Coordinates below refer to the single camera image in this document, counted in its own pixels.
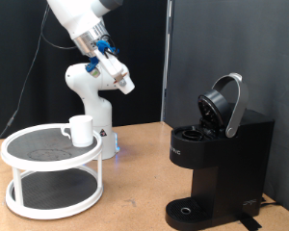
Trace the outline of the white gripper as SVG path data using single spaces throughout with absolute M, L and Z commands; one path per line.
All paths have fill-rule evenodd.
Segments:
M 95 50 L 95 56 L 101 62 L 102 66 L 110 74 L 111 77 L 115 79 L 115 84 L 119 84 L 121 87 L 126 85 L 124 77 L 127 75 L 123 72 L 123 67 L 121 62 L 112 54 L 102 54 L 98 49 Z

